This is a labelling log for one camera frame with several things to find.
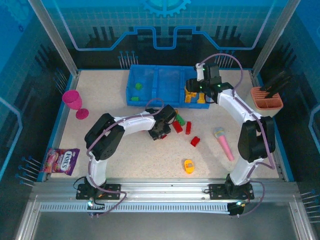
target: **green toy block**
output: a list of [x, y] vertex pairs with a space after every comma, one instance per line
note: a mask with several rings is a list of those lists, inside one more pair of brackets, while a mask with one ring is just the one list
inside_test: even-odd
[[141, 84], [140, 82], [137, 82], [137, 83], [135, 84], [135, 89], [141, 90], [141, 89], [142, 89], [142, 84]]
[[131, 97], [131, 101], [139, 101], [139, 97], [138, 96], [133, 96], [133, 97]]
[[175, 120], [177, 120], [181, 126], [186, 124], [185, 120], [179, 114], [176, 115]]

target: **pink cup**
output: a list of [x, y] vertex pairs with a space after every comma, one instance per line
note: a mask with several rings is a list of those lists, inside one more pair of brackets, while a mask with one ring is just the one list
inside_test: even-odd
[[89, 110], [86, 108], [81, 108], [80, 110], [76, 111], [75, 117], [79, 120], [83, 120], [89, 116]]
[[77, 90], [66, 91], [62, 96], [62, 101], [71, 109], [79, 110], [82, 107], [82, 99]]

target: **red toy block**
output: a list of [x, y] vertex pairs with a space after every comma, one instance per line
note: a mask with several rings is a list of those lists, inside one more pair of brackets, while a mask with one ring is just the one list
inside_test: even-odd
[[186, 122], [185, 134], [189, 135], [190, 133], [191, 133], [191, 122], [187, 121]]
[[175, 131], [176, 131], [176, 133], [178, 134], [178, 133], [181, 133], [183, 130], [182, 130], [182, 127], [181, 127], [181, 125], [180, 125], [180, 123], [178, 122], [178, 121], [174, 121], [173, 123], [172, 123], [172, 126], [174, 127], [174, 129], [175, 129]]
[[198, 138], [197, 136], [195, 136], [192, 140], [191, 140], [191, 145], [192, 146], [197, 146], [198, 143], [200, 142], [200, 138]]

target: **speckled tabletop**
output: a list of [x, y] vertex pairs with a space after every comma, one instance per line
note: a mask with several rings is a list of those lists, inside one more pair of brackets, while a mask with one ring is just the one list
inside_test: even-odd
[[[72, 178], [85, 176], [88, 169], [85, 135], [104, 113], [114, 117], [130, 116], [144, 110], [126, 104], [126, 86], [128, 70], [83, 70], [76, 89], [79, 91], [83, 108], [89, 109], [89, 116], [84, 120], [76, 119], [76, 111], [70, 110], [62, 139], [61, 149], [78, 148], [80, 153]], [[220, 70], [222, 82], [235, 86], [239, 81], [239, 70]], [[241, 98], [252, 87], [249, 71], [245, 71], [242, 85], [237, 89]], [[209, 109], [178, 108], [179, 114], [186, 121], [192, 122], [191, 134], [171, 133], [162, 140], [153, 141], [147, 131], [123, 137], [116, 152], [108, 160], [106, 175], [108, 178], [225, 178], [237, 162], [237, 148], [241, 126], [217, 104]], [[214, 137], [213, 129], [223, 127], [235, 160], [229, 161]], [[194, 136], [201, 139], [193, 147], [190, 141]], [[195, 170], [186, 174], [183, 162], [191, 159]], [[64, 173], [53, 173], [52, 178], [69, 178]], [[278, 178], [277, 170], [258, 167], [252, 178]]]

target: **blue storage tray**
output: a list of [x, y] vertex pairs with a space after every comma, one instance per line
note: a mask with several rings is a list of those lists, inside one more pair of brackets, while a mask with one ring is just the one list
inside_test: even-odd
[[[210, 104], [197, 103], [199, 94], [192, 97], [191, 103], [185, 103], [185, 85], [188, 79], [197, 78], [192, 66], [131, 65], [126, 86], [128, 106], [144, 107], [149, 100], [161, 98], [164, 104], [173, 108], [208, 109]], [[136, 84], [142, 84], [137, 90]], [[153, 101], [151, 107], [161, 107], [161, 101]]]

